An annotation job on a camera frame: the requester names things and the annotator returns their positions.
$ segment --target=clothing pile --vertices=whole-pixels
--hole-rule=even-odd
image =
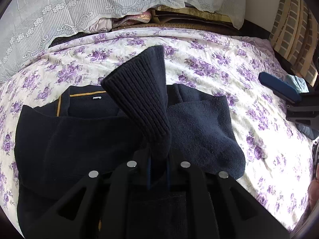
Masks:
[[[166,85],[163,47],[150,47],[101,87],[70,86],[43,107],[23,106],[15,145],[22,232],[84,175],[113,171],[145,146],[152,164],[179,152],[208,173],[245,171],[226,97]],[[151,189],[128,208],[127,238],[188,238],[185,192]]]

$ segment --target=light blue cloth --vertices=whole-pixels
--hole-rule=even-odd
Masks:
[[[298,93],[307,93],[309,92],[307,83],[303,78],[294,75],[286,75],[285,82],[288,83],[291,87],[293,87]],[[315,140],[319,136],[319,131],[313,128],[296,124],[296,128],[304,133],[306,137],[310,138],[311,140]]]
[[[285,76],[285,82],[293,87],[297,93],[309,92],[306,81],[303,78],[288,74]]]

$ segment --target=ribbed sock cuff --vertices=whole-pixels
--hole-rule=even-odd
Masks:
[[[167,157],[171,131],[162,46],[147,48],[109,74],[101,86],[141,129],[156,159]]]

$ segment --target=floral bedsheet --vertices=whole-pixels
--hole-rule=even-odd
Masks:
[[[23,104],[43,106],[70,85],[99,85],[149,46],[163,45],[167,84],[226,95],[232,127],[246,157],[238,182],[288,230],[303,214],[312,178],[312,142],[285,120],[284,101],[258,81],[286,75],[267,40],[172,28],[126,29],[57,45],[28,61],[0,87],[0,205],[19,229],[15,130]]]

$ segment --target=metal screw head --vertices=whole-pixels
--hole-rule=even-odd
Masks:
[[[126,163],[126,165],[127,165],[128,167],[130,167],[130,168],[136,167],[137,164],[138,164],[138,163],[135,162],[135,161],[128,161],[128,162]]]
[[[181,167],[183,167],[183,168],[188,168],[188,167],[190,167],[190,162],[187,162],[187,161],[181,162]]]
[[[90,171],[89,172],[89,177],[90,178],[96,178],[98,176],[98,171]]]
[[[222,179],[226,179],[226,178],[228,178],[228,173],[221,171],[218,173],[218,176],[221,177]]]

